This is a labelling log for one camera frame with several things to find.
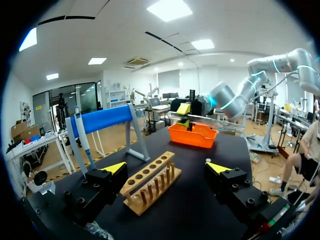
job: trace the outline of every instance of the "blue foam roller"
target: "blue foam roller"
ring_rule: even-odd
[[[86,134],[93,133],[100,129],[104,129],[116,124],[124,123],[132,120],[132,115],[128,105],[117,106],[100,111],[89,112],[82,115],[84,131]],[[78,138],[76,120],[71,117],[71,124],[74,137]]]

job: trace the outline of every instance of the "orange basket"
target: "orange basket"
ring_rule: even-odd
[[[207,149],[213,146],[217,136],[216,130],[202,125],[193,125],[192,131],[187,131],[187,127],[179,124],[172,125],[168,129],[171,141]]]

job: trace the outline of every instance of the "poster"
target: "poster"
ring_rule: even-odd
[[[30,105],[27,102],[20,102],[20,115],[21,115],[21,120],[26,121],[26,126],[30,127],[31,126],[31,118],[30,118]]]

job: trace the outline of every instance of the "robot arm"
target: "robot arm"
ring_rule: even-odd
[[[227,84],[220,82],[208,95],[199,97],[203,115],[218,107],[230,120],[239,118],[257,89],[267,82],[266,71],[271,73],[297,71],[300,87],[307,92],[320,95],[320,81],[313,68],[311,55],[302,48],[282,55],[256,58],[247,64],[251,75],[245,78],[245,84],[239,95],[236,96]]]
[[[159,95],[159,87],[156,86],[151,92],[148,93],[148,97],[152,97],[152,95],[158,91],[158,95]]]
[[[130,98],[131,98],[131,102],[134,103],[135,102],[135,93],[139,94],[140,96],[143,97],[143,100],[145,100],[146,102],[148,102],[148,99],[146,98],[146,95],[142,92],[140,92],[138,89],[134,88],[132,89],[131,91],[131,95],[130,95]]]

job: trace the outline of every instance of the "gray stand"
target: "gray stand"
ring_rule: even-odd
[[[128,154],[131,154],[132,156],[136,157],[137,159],[148,162],[150,160],[150,156],[147,151],[145,140],[143,139],[143,137],[141,135],[141,131],[140,131],[140,127],[139,127],[139,123],[138,123],[138,119],[137,119],[137,115],[136,115],[134,106],[131,103],[129,103],[128,105],[129,105],[130,112],[132,115],[131,122],[133,124],[135,134],[138,138],[138,142],[139,142],[140,148],[142,150],[142,153],[137,152],[131,148],[131,145],[130,145],[130,127],[131,127],[130,125],[131,125],[131,122],[130,121],[127,121],[125,123],[125,144],[126,144],[125,149],[126,149],[126,152]]]
[[[251,151],[257,151],[257,152],[265,152],[265,153],[273,153],[278,154],[278,149],[271,149],[269,148],[269,145],[274,145],[272,140],[270,139],[270,132],[272,127],[272,119],[274,116],[274,97],[278,95],[276,92],[273,93],[271,97],[271,104],[270,104],[270,113],[269,113],[269,119],[268,119],[268,130],[266,132],[265,136],[257,136],[255,134],[245,136],[247,145],[249,150]]]
[[[126,149],[126,152],[128,154],[131,154],[132,156],[142,160],[142,161],[148,162],[150,160],[150,156],[147,151],[145,140],[143,139],[141,132],[140,132],[139,123],[138,123],[138,119],[137,119],[137,115],[136,115],[134,106],[131,103],[128,103],[128,106],[130,109],[130,113],[132,115],[132,120],[125,122],[125,144],[126,144],[125,149]],[[138,138],[138,142],[139,142],[140,149],[141,149],[142,153],[137,152],[131,148],[131,144],[130,144],[130,125],[131,125],[131,122],[133,124],[135,134]],[[76,143],[76,138],[75,138],[74,130],[73,130],[72,123],[71,123],[71,118],[67,117],[65,119],[65,123],[66,123],[66,128],[68,130],[68,136],[70,139],[70,144],[71,144],[72,150],[74,152],[74,156],[79,164],[79,167],[81,169],[82,174],[85,175],[85,173],[88,172],[88,170],[87,170],[86,165],[84,164],[83,158],[79,152],[78,145]]]
[[[70,117],[67,117],[65,119],[65,124],[66,124],[66,129],[68,130],[68,136],[69,136],[69,140],[70,140],[70,144],[71,144],[72,150],[74,152],[75,159],[77,160],[77,162],[79,164],[79,167],[81,169],[82,174],[85,176],[85,174],[86,174],[86,172],[88,172],[88,170],[87,170],[86,165],[85,165],[85,163],[84,163],[84,161],[82,159],[82,156],[81,156],[81,154],[79,152],[78,145],[76,143],[74,130],[72,128],[71,118]]]

